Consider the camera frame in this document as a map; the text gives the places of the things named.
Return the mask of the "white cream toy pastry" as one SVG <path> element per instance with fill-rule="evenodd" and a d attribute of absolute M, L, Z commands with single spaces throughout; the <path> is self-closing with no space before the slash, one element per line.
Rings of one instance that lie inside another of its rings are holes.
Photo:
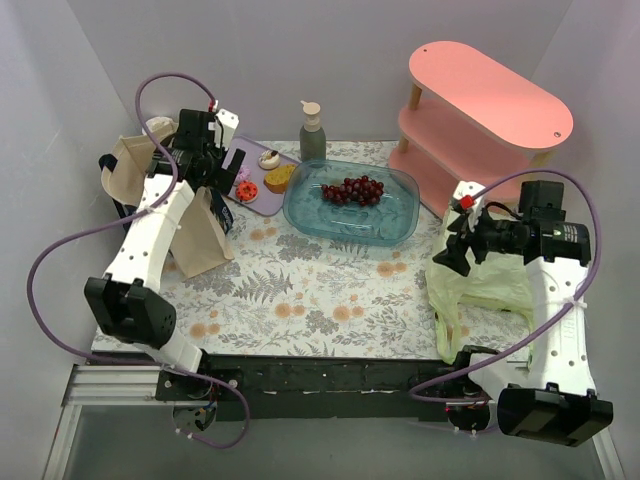
<path fill-rule="evenodd" d="M 267 171 L 277 168 L 280 163 L 280 154 L 277 150 L 266 150 L 258 159 L 258 166 Z"/>

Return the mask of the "light green plastic grocery bag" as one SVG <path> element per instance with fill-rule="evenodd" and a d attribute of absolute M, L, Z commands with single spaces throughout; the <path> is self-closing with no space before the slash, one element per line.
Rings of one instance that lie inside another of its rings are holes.
<path fill-rule="evenodd" d="M 448 364 L 466 345 L 503 351 L 533 331 L 531 290 L 517 256 L 491 253 L 466 277 L 429 256 L 425 280 L 436 348 Z"/>

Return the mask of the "orange toy bread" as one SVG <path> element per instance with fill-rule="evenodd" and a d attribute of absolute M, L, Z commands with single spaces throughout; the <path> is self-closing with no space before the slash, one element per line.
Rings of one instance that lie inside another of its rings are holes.
<path fill-rule="evenodd" d="M 264 185 L 274 194 L 284 194 L 296 168 L 296 164 L 286 164 L 271 170 L 264 177 Z"/>

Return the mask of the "beige canvas tote bag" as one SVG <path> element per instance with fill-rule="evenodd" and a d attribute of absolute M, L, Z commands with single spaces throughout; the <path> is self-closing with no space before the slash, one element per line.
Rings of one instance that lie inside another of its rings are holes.
<path fill-rule="evenodd" d="M 119 138 L 111 151 L 115 166 L 102 169 L 105 192 L 123 205 L 139 206 L 149 197 L 143 191 L 143 180 L 154 151 L 155 145 L 145 135 Z M 234 259 L 231 244 L 211 212 L 212 200 L 213 194 L 205 187 L 195 192 L 171 244 L 174 261 L 187 278 Z"/>

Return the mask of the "red grape bunch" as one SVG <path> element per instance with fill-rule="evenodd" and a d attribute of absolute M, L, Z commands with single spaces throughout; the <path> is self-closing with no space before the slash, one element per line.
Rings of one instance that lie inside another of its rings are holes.
<path fill-rule="evenodd" d="M 320 189 L 322 198 L 335 205 L 376 205 L 385 193 L 383 182 L 366 175 L 358 178 L 345 177 L 340 184 L 322 184 Z"/>

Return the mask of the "purple toy food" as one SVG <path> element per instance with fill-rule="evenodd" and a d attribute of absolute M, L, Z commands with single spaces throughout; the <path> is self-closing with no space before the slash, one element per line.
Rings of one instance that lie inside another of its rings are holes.
<path fill-rule="evenodd" d="M 250 168 L 247 166 L 241 166 L 234 180 L 234 184 L 238 185 L 242 182 L 249 181 L 250 177 L 251 177 Z"/>

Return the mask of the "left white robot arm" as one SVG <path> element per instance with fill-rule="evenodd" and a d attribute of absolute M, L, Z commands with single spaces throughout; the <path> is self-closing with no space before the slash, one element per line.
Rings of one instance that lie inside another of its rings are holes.
<path fill-rule="evenodd" d="M 227 155 L 238 125 L 225 109 L 184 109 L 178 121 L 151 122 L 150 134 L 119 138 L 102 159 L 105 191 L 135 211 L 114 260 L 87 280 L 85 298 L 103 334 L 183 369 L 178 387 L 193 400 L 211 392 L 213 377 L 161 296 L 161 276 L 168 256 L 188 278 L 232 259 L 211 202 L 214 191 L 231 190 L 244 159 Z"/>

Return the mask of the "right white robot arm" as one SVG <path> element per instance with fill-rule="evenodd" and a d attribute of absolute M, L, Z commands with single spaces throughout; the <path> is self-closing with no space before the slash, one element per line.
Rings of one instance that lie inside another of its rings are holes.
<path fill-rule="evenodd" d="M 521 259 L 531 288 L 533 340 L 525 367 L 495 349 L 465 346 L 453 363 L 452 386 L 464 397 L 486 394 L 496 403 L 500 431 L 509 436 L 577 447 L 613 420 L 611 402 L 598 397 L 586 351 L 582 287 L 589 276 L 590 235 L 562 208 L 564 186 L 525 181 L 509 218 L 491 216 L 482 185 L 460 182 L 455 213 L 435 263 L 468 276 L 472 262 L 491 253 Z"/>

